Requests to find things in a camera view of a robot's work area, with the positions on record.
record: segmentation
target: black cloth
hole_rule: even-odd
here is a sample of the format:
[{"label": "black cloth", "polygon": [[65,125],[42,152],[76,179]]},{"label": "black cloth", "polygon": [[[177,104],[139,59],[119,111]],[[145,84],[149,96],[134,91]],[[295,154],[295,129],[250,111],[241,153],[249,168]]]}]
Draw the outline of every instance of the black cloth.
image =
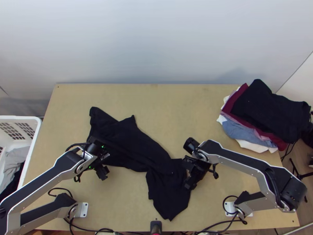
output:
[{"label": "black cloth", "polygon": [[187,173],[181,159],[171,159],[157,142],[144,134],[137,127],[134,115],[117,121],[92,107],[90,117],[89,137],[103,140],[110,153],[105,165],[147,172],[148,197],[164,219],[172,220],[187,208],[190,191],[184,188]]},{"label": "black cloth", "polygon": [[21,178],[23,167],[24,167],[24,163],[21,163],[20,169],[14,173],[13,180],[8,184],[8,186],[0,194],[0,202],[17,190],[17,186]]},{"label": "black cloth", "polygon": [[310,127],[310,110],[306,102],[273,94],[262,80],[256,79],[235,101],[231,113],[287,143],[294,143]]}]

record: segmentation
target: floor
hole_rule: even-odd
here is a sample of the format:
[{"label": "floor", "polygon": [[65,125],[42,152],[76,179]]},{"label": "floor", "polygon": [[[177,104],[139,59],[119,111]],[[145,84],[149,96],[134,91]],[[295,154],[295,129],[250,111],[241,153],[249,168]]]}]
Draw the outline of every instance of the floor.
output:
[{"label": "floor", "polygon": [[[298,171],[300,174],[305,174],[312,172],[313,169],[308,167],[308,163],[310,159],[313,159],[313,149],[307,146],[302,140],[299,140],[292,152],[286,156],[286,158],[283,161],[283,166],[286,167],[288,170],[292,171],[292,165],[289,161],[289,158],[292,158],[294,164],[296,165]],[[313,176],[303,179],[303,183],[308,188],[307,193],[307,199],[308,202],[301,203],[298,210],[298,218],[300,221],[300,225],[306,225],[311,222],[313,222]],[[277,228],[278,235],[287,233],[291,230],[294,230],[295,228]],[[42,235],[70,235],[69,231],[42,231]],[[93,235],[93,233],[90,232],[74,232],[75,235]],[[241,231],[228,231],[225,234],[228,235],[277,235],[274,229],[265,229],[265,230],[241,230]],[[313,226],[308,227],[304,230],[298,231],[296,233],[293,233],[294,235],[311,235],[313,234]],[[183,235],[183,233],[175,232],[175,234],[171,234],[170,232],[165,232],[164,235]]]}]

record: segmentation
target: tabletop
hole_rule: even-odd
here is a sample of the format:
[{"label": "tabletop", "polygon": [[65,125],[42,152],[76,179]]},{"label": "tabletop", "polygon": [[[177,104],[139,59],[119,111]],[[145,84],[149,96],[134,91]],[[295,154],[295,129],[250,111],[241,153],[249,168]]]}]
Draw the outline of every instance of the tabletop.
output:
[{"label": "tabletop", "polygon": [[[262,154],[240,148],[216,121],[223,98],[238,85],[159,85],[159,84],[58,84],[55,86],[24,184],[51,168],[55,160],[73,143],[85,142],[90,131],[89,110],[99,107],[113,118],[122,120],[135,115],[138,127],[158,142],[171,156],[183,158],[183,144],[188,137],[198,142],[213,139],[224,148],[282,166],[279,154]],[[214,223],[229,220],[222,209],[228,195],[242,191],[259,192],[253,176],[219,164],[218,179],[208,173],[191,192],[188,208],[172,221],[163,220],[148,199],[145,172],[108,166],[108,178],[101,181],[94,171],[85,172],[81,183],[60,182],[57,187],[69,189],[75,200],[88,202],[86,218],[74,224],[89,228],[111,228],[115,231],[149,231],[150,221],[161,220],[164,231],[199,231]],[[47,194],[27,210],[52,202]],[[231,230],[299,226],[296,213],[277,209],[256,211],[247,217],[247,225],[234,223]],[[54,219],[40,227],[68,230],[63,219]]]}]

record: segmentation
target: gray cloth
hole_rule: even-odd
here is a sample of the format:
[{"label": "gray cloth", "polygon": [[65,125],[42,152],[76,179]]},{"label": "gray cloth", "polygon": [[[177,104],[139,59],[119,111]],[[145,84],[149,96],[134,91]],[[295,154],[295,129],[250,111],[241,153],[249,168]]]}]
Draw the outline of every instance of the gray cloth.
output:
[{"label": "gray cloth", "polygon": [[29,146],[23,148],[15,148],[4,156],[4,177],[0,185],[0,193],[2,193],[3,190],[5,190],[9,183],[13,180],[14,173],[19,170],[21,163],[26,160],[28,151]]},{"label": "gray cloth", "polygon": [[271,140],[261,140],[255,134],[252,128],[240,125],[228,118],[224,121],[222,126],[225,133],[232,139],[242,139],[250,143],[266,146],[269,148],[277,148],[277,145]]}]

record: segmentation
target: laundry basket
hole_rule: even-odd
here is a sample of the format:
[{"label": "laundry basket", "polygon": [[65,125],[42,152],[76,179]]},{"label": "laundry basket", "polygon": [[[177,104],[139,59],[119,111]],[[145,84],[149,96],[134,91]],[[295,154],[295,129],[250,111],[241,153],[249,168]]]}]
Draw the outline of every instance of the laundry basket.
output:
[{"label": "laundry basket", "polygon": [[3,180],[5,153],[30,146],[18,188],[23,186],[29,161],[40,129],[41,119],[28,116],[0,116],[0,184]]}]

